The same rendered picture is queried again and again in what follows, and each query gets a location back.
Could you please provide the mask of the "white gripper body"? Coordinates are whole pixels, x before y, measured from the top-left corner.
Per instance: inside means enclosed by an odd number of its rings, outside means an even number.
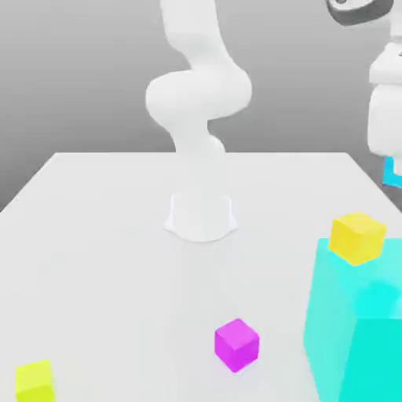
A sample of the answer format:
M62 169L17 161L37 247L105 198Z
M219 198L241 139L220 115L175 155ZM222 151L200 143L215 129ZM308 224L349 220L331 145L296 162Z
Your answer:
M373 89L367 142L377 155L402 158L402 86L379 85Z

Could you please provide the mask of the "small blue cube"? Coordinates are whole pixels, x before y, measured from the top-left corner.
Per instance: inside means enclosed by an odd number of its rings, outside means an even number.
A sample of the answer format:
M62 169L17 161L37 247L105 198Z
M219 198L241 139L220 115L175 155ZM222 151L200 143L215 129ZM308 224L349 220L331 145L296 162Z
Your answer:
M394 172L394 161L392 157L385 157L382 179L384 185L402 189L402 175Z

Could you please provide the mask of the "small yellow cube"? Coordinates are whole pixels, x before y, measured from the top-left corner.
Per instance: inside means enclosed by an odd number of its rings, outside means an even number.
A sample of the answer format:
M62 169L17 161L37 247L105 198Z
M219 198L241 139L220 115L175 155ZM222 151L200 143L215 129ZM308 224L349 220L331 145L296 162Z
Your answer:
M352 266L379 258L386 226L362 212L333 220L328 248Z

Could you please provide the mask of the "small magenta cube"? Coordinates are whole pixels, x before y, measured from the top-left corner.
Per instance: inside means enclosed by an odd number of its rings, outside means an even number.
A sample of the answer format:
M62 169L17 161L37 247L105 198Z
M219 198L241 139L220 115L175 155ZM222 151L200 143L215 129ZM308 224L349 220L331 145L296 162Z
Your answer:
M259 354L260 337L236 318L214 332L214 352L234 373L253 363Z

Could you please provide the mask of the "small lime cube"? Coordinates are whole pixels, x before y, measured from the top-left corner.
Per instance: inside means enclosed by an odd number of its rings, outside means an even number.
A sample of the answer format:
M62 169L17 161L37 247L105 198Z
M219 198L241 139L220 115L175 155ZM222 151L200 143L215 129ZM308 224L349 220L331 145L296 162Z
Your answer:
M55 402L55 382L49 360L16 368L16 402Z

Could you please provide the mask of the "large cyan box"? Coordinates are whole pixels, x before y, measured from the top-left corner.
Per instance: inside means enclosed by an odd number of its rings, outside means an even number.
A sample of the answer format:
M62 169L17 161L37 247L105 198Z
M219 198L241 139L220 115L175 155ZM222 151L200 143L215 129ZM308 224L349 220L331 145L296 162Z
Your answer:
M320 402L402 402L402 239L352 266L320 239L303 336Z

